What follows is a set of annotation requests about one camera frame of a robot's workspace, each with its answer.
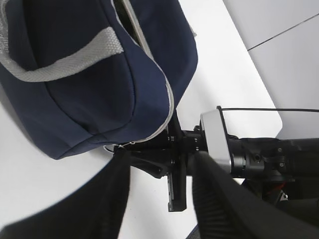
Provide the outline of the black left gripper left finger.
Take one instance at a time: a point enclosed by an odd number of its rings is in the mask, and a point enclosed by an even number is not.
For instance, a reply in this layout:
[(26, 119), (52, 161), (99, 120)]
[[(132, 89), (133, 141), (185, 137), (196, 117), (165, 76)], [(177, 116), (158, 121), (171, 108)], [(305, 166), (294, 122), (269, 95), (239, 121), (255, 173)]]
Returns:
[(130, 155), (119, 152), (55, 205), (5, 226), (2, 239), (116, 239), (130, 190)]

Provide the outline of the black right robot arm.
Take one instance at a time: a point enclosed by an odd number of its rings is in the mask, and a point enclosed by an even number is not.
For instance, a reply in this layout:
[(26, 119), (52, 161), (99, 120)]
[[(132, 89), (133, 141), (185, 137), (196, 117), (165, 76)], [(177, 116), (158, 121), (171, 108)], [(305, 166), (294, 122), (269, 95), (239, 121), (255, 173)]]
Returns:
[(191, 158), (204, 151), (233, 178), (285, 184), (298, 178), (318, 178), (319, 141), (316, 138), (238, 138), (228, 133), (225, 109), (203, 113), (193, 130), (182, 130), (177, 115), (152, 139), (114, 145), (125, 149), (131, 165), (155, 178), (167, 178), (168, 210), (186, 209), (186, 178)]

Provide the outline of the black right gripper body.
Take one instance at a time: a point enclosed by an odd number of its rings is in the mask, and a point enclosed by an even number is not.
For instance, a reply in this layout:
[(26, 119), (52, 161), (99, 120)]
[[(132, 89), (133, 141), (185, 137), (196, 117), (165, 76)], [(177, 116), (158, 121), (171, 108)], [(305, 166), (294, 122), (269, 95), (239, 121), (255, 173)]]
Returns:
[(186, 206), (186, 177), (190, 175), (188, 160), (196, 152), (206, 150), (200, 127), (182, 130), (177, 112), (158, 136), (145, 142), (115, 145), (114, 152), (127, 150), (132, 167), (161, 179), (167, 177), (168, 210), (182, 212)]

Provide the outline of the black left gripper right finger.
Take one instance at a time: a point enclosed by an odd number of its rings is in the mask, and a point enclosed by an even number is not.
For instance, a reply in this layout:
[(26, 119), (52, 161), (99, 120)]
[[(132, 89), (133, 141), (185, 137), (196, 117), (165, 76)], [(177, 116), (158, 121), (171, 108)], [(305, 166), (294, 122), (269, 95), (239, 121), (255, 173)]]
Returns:
[(317, 239), (317, 227), (277, 210), (235, 182), (207, 152), (192, 161), (192, 197), (202, 239)]

